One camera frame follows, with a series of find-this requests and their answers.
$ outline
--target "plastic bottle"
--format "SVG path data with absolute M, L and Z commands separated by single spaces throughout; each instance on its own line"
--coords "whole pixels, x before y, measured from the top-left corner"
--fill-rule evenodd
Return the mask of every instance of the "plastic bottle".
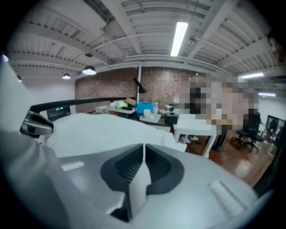
M 158 106 L 158 102 L 155 102 L 155 107 L 154 107 L 154 114 L 157 114 L 159 111 L 159 106 Z

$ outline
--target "white cup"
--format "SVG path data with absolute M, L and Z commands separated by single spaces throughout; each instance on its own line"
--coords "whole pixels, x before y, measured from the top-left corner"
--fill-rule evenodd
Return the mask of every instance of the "white cup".
M 149 118 L 151 116 L 151 111 L 148 109 L 144 109 L 143 115 L 145 118 Z

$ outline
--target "blue plastic container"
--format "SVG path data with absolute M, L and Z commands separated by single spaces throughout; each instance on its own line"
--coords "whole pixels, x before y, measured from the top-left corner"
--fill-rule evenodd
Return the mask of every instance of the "blue plastic container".
M 139 102 L 136 106 L 136 113 L 143 114 L 145 109 L 150 110 L 152 113 L 154 111 L 155 104 L 153 102 Z

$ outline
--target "rectangular ceiling light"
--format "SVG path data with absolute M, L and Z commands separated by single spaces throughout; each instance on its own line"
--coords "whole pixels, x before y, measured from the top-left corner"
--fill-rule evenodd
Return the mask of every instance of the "rectangular ceiling light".
M 171 56 L 178 56 L 181 44 L 183 42 L 186 30 L 188 27 L 188 23 L 186 22 L 178 22 L 176 26 L 176 32 L 173 42 L 173 47 L 171 51 Z
M 264 76 L 264 74 L 260 72 L 260 73 L 245 75 L 245 76 L 239 76 L 239 78 L 240 79 L 249 79 L 249 78 L 261 77 L 261 76 Z
M 258 93 L 259 95 L 261 95 L 261 96 L 272 96 L 272 97 L 276 97 L 276 94 L 274 94 L 274 93 L 267 93 L 267 92 L 259 92 Z

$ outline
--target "sneaker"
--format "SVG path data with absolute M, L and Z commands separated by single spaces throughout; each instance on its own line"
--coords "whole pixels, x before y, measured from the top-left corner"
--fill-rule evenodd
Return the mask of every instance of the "sneaker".
M 198 138 L 197 138 L 196 136 L 194 136 L 194 137 L 189 137 L 189 140 L 190 140 L 190 141 L 197 141 Z
M 181 142 L 184 142 L 184 138 L 185 138 L 184 136 L 180 138 Z M 191 141 L 187 138 L 186 144 L 189 144 L 189 143 L 191 143 Z

